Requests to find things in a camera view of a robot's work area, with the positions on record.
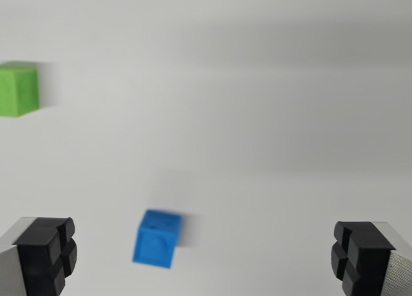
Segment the gripper left finger with black rubber pad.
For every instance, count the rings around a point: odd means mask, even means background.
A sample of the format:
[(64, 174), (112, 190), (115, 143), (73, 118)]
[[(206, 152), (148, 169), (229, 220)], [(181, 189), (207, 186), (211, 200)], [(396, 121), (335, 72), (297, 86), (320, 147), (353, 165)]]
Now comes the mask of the gripper left finger with black rubber pad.
[(77, 262), (72, 218), (21, 217), (1, 236), (1, 295), (57, 296)]

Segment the gripper right finger with black rubber pad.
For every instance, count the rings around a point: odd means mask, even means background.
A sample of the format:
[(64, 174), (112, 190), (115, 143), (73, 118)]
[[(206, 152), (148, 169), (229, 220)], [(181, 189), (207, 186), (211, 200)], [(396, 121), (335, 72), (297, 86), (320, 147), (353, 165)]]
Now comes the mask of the gripper right finger with black rubber pad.
[(348, 296), (411, 295), (411, 245), (387, 222), (338, 221), (331, 265)]

